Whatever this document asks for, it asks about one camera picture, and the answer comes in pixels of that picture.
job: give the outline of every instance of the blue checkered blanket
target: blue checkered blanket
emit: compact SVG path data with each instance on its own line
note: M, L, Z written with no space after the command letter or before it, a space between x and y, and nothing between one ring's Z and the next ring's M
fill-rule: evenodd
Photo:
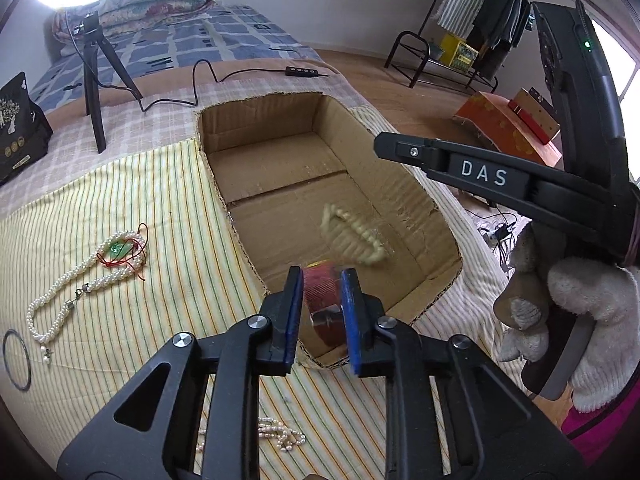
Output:
M132 78L193 66L199 59L320 59L311 47L248 6L214 7L197 18L110 38L110 42ZM78 54L63 57L31 89L31 99L48 112L81 98L82 74ZM98 51L98 78L103 84L122 84L102 51Z

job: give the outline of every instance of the tripod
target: tripod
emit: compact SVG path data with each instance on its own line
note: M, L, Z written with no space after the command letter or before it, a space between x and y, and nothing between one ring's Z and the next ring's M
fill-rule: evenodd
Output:
M107 148L107 141L104 138L104 127L102 125L102 113L100 111L100 93L98 88L98 47L104 53L116 74L122 82L129 88L134 97L142 99L142 94L127 73L124 65L118 58L113 45L102 34L102 25L98 19L98 13L92 12L84 17L82 23L74 33L79 32L84 37L84 102L86 104L86 114L91 115L91 122L94 126L95 143L98 153L102 153Z

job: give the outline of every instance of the bed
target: bed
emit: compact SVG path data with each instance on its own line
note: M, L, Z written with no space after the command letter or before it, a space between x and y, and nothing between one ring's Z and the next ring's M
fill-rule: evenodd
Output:
M201 99L196 111L158 106L146 114L125 92L105 90L101 99L108 147L100 155L90 119L84 116L82 88L73 88L82 81L78 56L57 62L31 90L55 134L45 158L0 188L0 250L12 254L0 264L0 282L8 291L0 327L2 332L16 327L24 335L33 385L23 393L2 376L0 395L52 466L66 444L174 333L190 330L201 337L224 330L256 312L265 293L209 183L210 168L197 134L200 110L275 92L320 92L338 100L373 135L395 131L315 51L251 7L217 7L206 16L113 43L147 98L191 99L191 66L200 58L212 60L219 76L293 64L317 68L328 77L303 80L248 72L215 84L203 69L196 74ZM117 82L104 60L100 67L103 82ZM463 260L460 275L414 326L437 338L466 333L495 356L502 328L492 304L506 277L449 189L415 168L409 171L444 216ZM196 230L192 226L202 208L209 212L206 228ZM44 364L23 326L24 307L87 247L113 230L143 221L152 226L155 270L146 272L146 282L130 280L99 302L82 304L81 315L70 318L64 341L54 349L54 364ZM198 263L204 261L215 264L204 272ZM213 300L222 289L228 294ZM47 324L52 316L50 308L39 323ZM8 358L18 370L23 359L19 352ZM520 384L520 364L503 369ZM314 472L327 478L383 477L382 381L358 380L345 367L318 370L296 364L287 381L263 378L261 388L261 415L302 430L308 441L288 454L262 442L265 478L303 478ZM446 447L442 452L446 457Z
M110 38L132 78L193 66L199 59L320 59L308 46L249 6L216 6L190 20ZM31 98L49 112L84 95L82 60L73 52L47 70ZM122 83L101 50L98 76L103 84Z

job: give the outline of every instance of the black rubber ring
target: black rubber ring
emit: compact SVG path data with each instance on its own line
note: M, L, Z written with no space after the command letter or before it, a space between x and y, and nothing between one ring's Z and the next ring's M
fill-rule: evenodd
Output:
M20 341L22 345L22 349L24 350L24 355L27 358L27 383L24 386L20 386L17 382L15 382L14 377L11 375L11 370L9 370L9 363L6 361L6 340L9 339L10 335L15 335ZM27 350L27 345L24 343L24 339L22 336L18 334L16 330L10 328L4 334L4 339L2 340L2 359L4 360L4 369L6 370L6 374L9 376L9 380L13 383L13 385L18 388L21 392L28 392L29 388L31 388L31 359L29 358L29 351Z

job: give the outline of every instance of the hanging clothes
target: hanging clothes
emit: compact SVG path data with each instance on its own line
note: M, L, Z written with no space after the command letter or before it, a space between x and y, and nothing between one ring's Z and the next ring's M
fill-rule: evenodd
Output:
M484 78L492 79L511 49L519 45L530 12L529 0L484 0L466 38L479 52L473 68Z

